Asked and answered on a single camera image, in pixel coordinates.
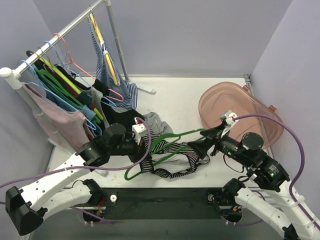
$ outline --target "black and white striped garment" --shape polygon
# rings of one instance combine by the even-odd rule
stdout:
[[[151,144],[154,142],[154,140],[158,137],[158,135],[156,135],[153,131],[151,131]],[[143,140],[144,144],[145,144],[145,148],[148,147],[148,135],[144,135],[141,137],[141,139]],[[155,152],[156,150],[162,148],[164,145],[169,144],[170,142],[166,141],[166,140],[162,140],[161,142],[159,142],[155,148],[153,149],[153,152]],[[188,166],[185,167],[184,170],[180,170],[174,173],[171,173],[168,169],[165,169],[165,165],[163,163],[166,163],[167,161],[170,162],[170,158],[163,161],[162,163],[160,163],[159,165],[154,166],[154,163],[156,162],[154,160],[155,156],[158,155],[167,155],[170,153],[174,153],[175,151],[188,146],[186,142],[176,142],[173,143],[172,145],[170,145],[169,147],[161,150],[160,152],[157,152],[157,154],[152,155],[152,160],[144,160],[142,161],[142,163],[140,163],[140,168],[142,173],[153,173],[156,174],[162,178],[178,178],[178,177],[182,177],[182,176],[186,176],[188,174],[192,174],[194,173],[198,166],[200,165],[204,165],[207,164],[210,161],[210,158],[207,156],[204,159],[200,159],[200,157],[195,153],[195,151],[191,148],[191,147],[187,147],[186,149],[182,150],[181,152],[179,152],[177,155],[179,156],[186,156],[187,161],[188,161]]]
[[[125,108],[125,109],[136,109],[137,108],[137,101],[138,101],[138,89],[137,85],[135,83],[128,83],[127,81],[123,80],[122,76],[120,75],[118,69],[116,66],[114,66],[114,70],[116,71],[116,74],[118,75],[118,81],[119,85],[116,85],[108,72],[107,65],[105,62],[105,58],[103,56],[103,49],[101,49],[100,45],[97,42],[93,26],[91,24],[90,18],[87,18],[89,21],[89,27],[91,31],[91,38],[94,46],[94,50],[97,55],[97,65],[96,65],[96,78],[99,79],[101,82],[103,82],[105,85],[107,85],[110,89],[115,90],[119,94],[121,94],[124,98],[123,102],[114,101],[117,107]],[[102,35],[104,46],[110,55],[110,58],[112,60],[111,53],[109,51],[107,42]],[[110,92],[110,97],[113,98],[119,98],[118,95],[114,94],[113,92]]]

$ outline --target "pink cloth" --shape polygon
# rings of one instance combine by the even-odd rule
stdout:
[[[22,87],[28,92],[32,99],[48,116],[52,124],[58,129],[58,131],[75,150],[78,150],[83,144],[94,138],[88,127],[84,125],[86,117],[80,111],[64,111],[50,100],[44,100],[44,96],[42,96],[30,85],[25,85],[25,83],[22,82]],[[57,144],[65,148],[66,146],[64,146],[57,136],[51,132],[50,128],[41,119],[41,117],[39,117],[35,112],[33,112],[33,115],[46,134],[48,134],[48,136],[50,136],[50,138],[52,138],[52,140],[54,140]]]

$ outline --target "screw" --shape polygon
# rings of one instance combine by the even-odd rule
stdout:
[[[112,195],[110,196],[110,201],[111,201],[112,203],[115,203],[115,202],[117,201],[117,196],[114,195],[114,194],[112,194]]]
[[[214,196],[213,194],[209,194],[209,195],[208,195],[208,200],[209,200],[210,202],[212,202],[213,200],[215,200],[215,196]]]

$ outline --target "plastic hanger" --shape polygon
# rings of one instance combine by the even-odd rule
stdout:
[[[21,62],[23,62],[23,63],[25,63],[25,64],[27,64],[27,65],[29,66],[29,68],[28,68],[29,72],[30,72],[30,73],[35,77],[35,79],[37,79],[37,81],[38,81],[38,84],[35,83],[35,82],[27,82],[27,83],[25,83],[25,85],[35,85],[35,86],[37,86],[37,87],[43,87],[46,92],[51,93],[51,94],[54,95],[56,98],[60,99],[60,100],[63,101],[65,104],[67,104],[70,108],[74,109],[74,111],[77,111],[77,109],[76,109],[74,106],[72,106],[71,104],[69,104],[68,102],[66,102],[65,100],[63,100],[61,97],[59,97],[57,94],[55,94],[55,93],[52,92],[51,90],[47,89],[47,88],[41,83],[41,81],[40,81],[40,79],[39,79],[39,77],[38,77],[38,75],[37,75],[37,73],[36,73],[36,70],[35,70],[28,62],[26,62],[25,60],[22,60]],[[46,99],[45,97],[41,97],[41,98],[42,98],[43,100],[47,101],[48,103],[52,104],[53,106],[55,106],[55,107],[63,110],[64,112],[66,112],[66,110],[64,110],[64,109],[62,109],[61,107],[57,106],[56,104],[54,104],[53,102],[49,101],[49,100]],[[90,123],[90,125],[88,125],[87,123],[83,123],[83,124],[85,124],[88,128],[90,128],[90,129],[92,129],[92,130],[97,130],[96,126],[95,126],[91,121],[89,121],[87,118],[85,118],[85,119],[86,119],[86,121],[87,121],[88,123]]]
[[[100,31],[100,29],[98,27],[98,24],[97,24],[97,22],[95,20],[95,17],[93,15],[93,13],[90,13],[89,17],[90,17],[91,24],[92,24],[92,27],[94,29],[94,32],[96,34],[96,38],[99,41],[101,50],[103,52],[103,56],[105,57],[105,60],[106,60],[107,66],[108,66],[108,70],[109,70],[109,72],[111,74],[112,80],[113,80],[115,85],[120,85],[120,82],[118,81],[118,78],[116,77],[116,73],[115,73],[116,71],[115,71],[115,68],[114,68],[114,63],[111,60],[111,57],[110,57],[110,54],[109,54],[108,50],[105,48],[105,41],[104,41],[104,39],[102,37],[101,31]]]
[[[67,54],[68,54],[69,59],[70,59],[70,62],[71,62],[72,64],[74,64],[78,69],[80,69],[81,71],[83,71],[85,74],[87,74],[88,76],[90,76],[91,78],[93,78],[94,80],[96,80],[95,77],[93,77],[91,74],[89,74],[88,72],[86,72],[84,69],[82,69],[80,66],[78,66],[78,65],[75,63],[75,61],[73,60],[73,58],[72,58],[72,56],[71,56],[71,53],[70,53],[70,51],[69,51],[69,46],[68,46],[68,43],[66,42],[66,40],[65,40],[60,34],[58,34],[58,33],[54,33],[53,35],[60,37],[61,40],[64,42],[64,45],[65,45],[65,47],[66,47]],[[59,60],[60,60],[60,62],[61,62],[61,64],[62,64],[62,66],[66,66],[70,71],[72,71],[72,70],[70,69],[70,67],[69,67],[69,64],[71,64],[71,63],[69,63],[69,64],[63,63],[63,61],[61,60],[60,57],[59,57]],[[123,102],[123,101],[125,100],[124,97],[123,97],[120,93],[116,92],[115,90],[109,88],[109,91],[110,91],[110,92],[113,92],[113,93],[116,94],[116,95],[118,95],[118,96],[120,97],[120,99],[119,99],[119,98],[114,98],[114,97],[111,97],[111,96],[106,96],[107,98],[112,99],[112,100],[115,100],[115,101],[118,101],[118,102]]]
[[[160,151],[168,148],[170,145],[176,143],[178,140],[181,139],[182,136],[185,136],[185,135],[188,135],[188,134],[193,134],[193,133],[200,132],[200,131],[203,131],[203,130],[204,130],[203,128],[200,128],[200,129],[191,130],[191,131],[186,131],[186,132],[179,133],[179,134],[175,134],[175,133],[165,133],[165,134],[162,134],[162,135],[158,136],[158,137],[153,141],[153,143],[151,144],[149,154],[150,154],[151,156],[154,155],[154,154],[157,154],[158,152],[160,152]],[[160,143],[161,141],[163,141],[163,140],[165,140],[165,139],[169,139],[169,138],[177,138],[177,139],[175,139],[175,140],[172,141],[172,142],[169,142],[168,144],[164,145],[164,146],[161,147],[160,149],[158,149],[158,150],[156,150],[156,151],[153,151],[154,148],[157,146],[158,143]],[[159,159],[158,161],[154,162],[154,163],[153,163],[153,166],[156,166],[156,165],[162,163],[163,161],[171,158],[173,155],[176,155],[176,154],[180,153],[181,151],[185,150],[185,149],[188,148],[188,147],[189,147],[189,146],[184,146],[184,147],[179,148],[178,150],[170,153],[169,155],[162,157],[162,158]],[[128,169],[125,171],[125,173],[124,173],[124,179],[127,180],[127,181],[130,181],[130,180],[136,178],[137,176],[139,176],[140,174],[142,174],[142,171],[140,171],[140,172],[137,172],[135,175],[129,177],[128,174],[129,174],[129,172],[130,172],[131,169],[132,169],[132,168],[128,168]]]
[[[68,92],[62,84],[48,72],[46,65],[43,65],[44,69],[35,69],[36,73],[41,77],[42,81],[45,82],[50,90],[54,91],[57,95],[59,95],[66,102],[70,103],[73,107],[81,109],[83,108],[83,104],[78,101],[70,92]],[[94,121],[98,124],[101,123],[98,116],[94,116]]]
[[[39,60],[43,62],[45,65],[47,65],[48,67],[50,67],[57,75],[59,75],[59,77],[61,77],[77,94],[81,94],[81,91],[78,89],[78,87],[74,85],[56,66],[52,65],[51,62],[49,62],[43,57],[40,57]],[[96,113],[97,117],[100,120],[104,119],[101,113],[96,108],[93,111]]]
[[[71,73],[75,74],[77,77],[79,77],[82,81],[84,81],[88,86],[90,86],[92,88],[92,85],[89,82],[87,82],[83,77],[81,77],[77,72],[71,70],[69,67],[68,67],[68,70]],[[102,99],[106,99],[109,102],[109,103],[107,103],[107,102],[101,101],[102,104],[108,105],[109,107],[112,107],[112,108],[116,108],[117,107],[117,105],[113,101],[108,99],[107,97],[102,96]]]

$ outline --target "white floor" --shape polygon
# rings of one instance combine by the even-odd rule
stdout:
[[[198,103],[200,97],[208,88],[224,81],[233,82],[240,86],[246,84],[244,78],[132,77],[131,79],[141,88],[156,89],[155,95],[138,92],[138,107],[136,110],[141,114],[158,113],[161,120],[166,121],[175,133],[202,128]],[[199,137],[198,133],[194,133],[185,136],[182,140],[192,141]],[[67,153],[55,148],[52,152],[49,170],[52,171],[58,167],[68,157]],[[241,170],[241,165],[237,162],[232,159],[227,159],[227,161],[230,166]],[[131,164],[127,156],[112,156],[106,166],[117,168]],[[140,171],[140,168],[136,166],[130,173],[134,174],[138,171]],[[131,181],[126,181],[124,173],[125,171],[110,171],[104,174],[91,172],[79,179],[94,179],[102,188],[194,188],[223,187],[230,179],[243,175],[243,173],[237,173],[228,168],[223,162],[222,154],[212,157],[207,165],[200,166],[195,173],[181,178],[166,179],[151,173],[145,173]],[[252,182],[247,182],[246,185],[256,187]]]

